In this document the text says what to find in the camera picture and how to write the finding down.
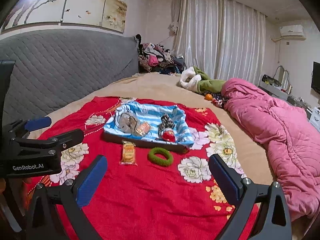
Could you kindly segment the yellow rice cracker packet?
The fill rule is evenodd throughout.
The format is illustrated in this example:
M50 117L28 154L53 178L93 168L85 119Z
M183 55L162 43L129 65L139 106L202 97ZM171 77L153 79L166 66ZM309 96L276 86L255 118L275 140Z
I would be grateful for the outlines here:
M122 141L123 149L120 165L137 165L135 144L130 141Z

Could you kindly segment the pink mesh scrunchie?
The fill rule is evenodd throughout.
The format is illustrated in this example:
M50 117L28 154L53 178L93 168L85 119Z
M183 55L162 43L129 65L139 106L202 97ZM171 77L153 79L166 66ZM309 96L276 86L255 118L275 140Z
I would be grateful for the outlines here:
M124 112L118 117L117 127L124 133L137 135L137 128L141 124L135 113Z

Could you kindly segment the brown rice cracker packet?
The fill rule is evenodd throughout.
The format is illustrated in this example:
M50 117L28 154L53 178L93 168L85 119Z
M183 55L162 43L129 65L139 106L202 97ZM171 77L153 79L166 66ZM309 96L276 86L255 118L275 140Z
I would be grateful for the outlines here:
M150 124L145 121L145 122L142 122L141 124L139 124L135 128L135 133L140 137L144 137L149 133L150 129L151 129Z

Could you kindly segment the green fuzzy scrunchie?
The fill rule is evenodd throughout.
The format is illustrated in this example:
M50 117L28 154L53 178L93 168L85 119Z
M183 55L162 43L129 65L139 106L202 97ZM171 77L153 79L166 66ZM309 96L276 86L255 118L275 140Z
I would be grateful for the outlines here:
M148 160L155 165L168 167L172 165L174 158L168 150L161 147L155 147L149 151Z

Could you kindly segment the red blue toy helmet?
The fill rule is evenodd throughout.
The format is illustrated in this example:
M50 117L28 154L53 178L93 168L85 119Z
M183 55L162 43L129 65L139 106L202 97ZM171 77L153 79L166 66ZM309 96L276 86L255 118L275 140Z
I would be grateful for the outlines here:
M161 139L167 142L176 142L174 130L172 128L165 128L161 131Z

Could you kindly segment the leopard print scrunchie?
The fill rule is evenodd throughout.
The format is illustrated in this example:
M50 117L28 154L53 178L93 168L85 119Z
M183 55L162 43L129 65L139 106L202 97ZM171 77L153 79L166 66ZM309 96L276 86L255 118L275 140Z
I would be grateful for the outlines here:
M167 128L174 129L175 124L174 124L173 120L169 117L168 114L163 114L161 116L161 124L158 127L158 135L161 137L162 132L164 132L164 130Z

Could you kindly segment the grey quilted headboard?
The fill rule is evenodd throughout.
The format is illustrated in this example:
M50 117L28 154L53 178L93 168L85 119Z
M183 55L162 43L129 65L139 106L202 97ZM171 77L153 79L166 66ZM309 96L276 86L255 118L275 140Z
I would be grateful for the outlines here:
M3 123L50 114L138 72L135 37L79 29L38 30L1 40L15 61Z

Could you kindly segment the pink quilted duvet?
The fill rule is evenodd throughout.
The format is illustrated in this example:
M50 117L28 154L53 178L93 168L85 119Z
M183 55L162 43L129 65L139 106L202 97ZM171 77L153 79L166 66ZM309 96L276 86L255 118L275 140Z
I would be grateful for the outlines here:
M315 218L319 214L319 132L308 122L304 109L238 78L226 81L221 94L227 98L225 110L267 150L291 219Z

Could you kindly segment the pile of clothes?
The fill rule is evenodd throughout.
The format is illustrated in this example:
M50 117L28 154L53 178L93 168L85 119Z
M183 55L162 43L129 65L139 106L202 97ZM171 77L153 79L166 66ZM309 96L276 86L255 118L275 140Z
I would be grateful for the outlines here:
M185 70L183 57L175 57L170 49L162 44L142 43L140 34L135 36L138 42L138 70L140 73L157 72L164 75L181 74Z

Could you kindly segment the orange fruit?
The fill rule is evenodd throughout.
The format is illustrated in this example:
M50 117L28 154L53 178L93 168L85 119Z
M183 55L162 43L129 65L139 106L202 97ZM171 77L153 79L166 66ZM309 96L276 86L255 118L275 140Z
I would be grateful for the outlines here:
M212 94L206 94L204 99L207 100L207 101L212 101L213 96L212 96Z

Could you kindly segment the oval mirror on dresser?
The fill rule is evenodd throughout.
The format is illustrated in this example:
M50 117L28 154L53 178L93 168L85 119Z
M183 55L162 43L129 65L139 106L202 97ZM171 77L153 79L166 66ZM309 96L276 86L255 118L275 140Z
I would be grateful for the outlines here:
M278 66L273 78L275 79L276 76L278 77L278 81L281 84L281 89L287 91L290 86L289 71L286 70L283 66Z

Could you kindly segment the green white plush garment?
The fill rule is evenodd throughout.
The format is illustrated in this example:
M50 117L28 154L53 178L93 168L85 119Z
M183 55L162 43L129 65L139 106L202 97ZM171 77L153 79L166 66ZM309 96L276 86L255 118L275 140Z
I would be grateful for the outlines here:
M179 86L197 94L220 93L225 80L211 79L205 72L197 67L184 70L179 79Z

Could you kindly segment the white sheer curtain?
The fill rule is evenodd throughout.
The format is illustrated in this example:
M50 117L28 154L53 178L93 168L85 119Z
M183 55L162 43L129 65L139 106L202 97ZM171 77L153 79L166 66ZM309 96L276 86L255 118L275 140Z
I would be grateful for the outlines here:
M266 16L234 0L172 0L173 54L211 79L258 84L265 56Z

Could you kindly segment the black wall television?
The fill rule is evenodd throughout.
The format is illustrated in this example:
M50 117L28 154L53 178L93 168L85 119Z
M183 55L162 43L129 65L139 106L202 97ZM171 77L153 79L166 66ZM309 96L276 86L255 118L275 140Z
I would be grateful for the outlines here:
M320 94L320 63L313 63L311 88L318 94Z

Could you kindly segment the floral wall painting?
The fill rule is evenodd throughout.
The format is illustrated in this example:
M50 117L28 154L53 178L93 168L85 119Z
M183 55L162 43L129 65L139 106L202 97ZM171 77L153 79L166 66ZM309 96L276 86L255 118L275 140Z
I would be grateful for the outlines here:
M4 30L35 23L99 26L124 32L126 0L19 0L5 19Z

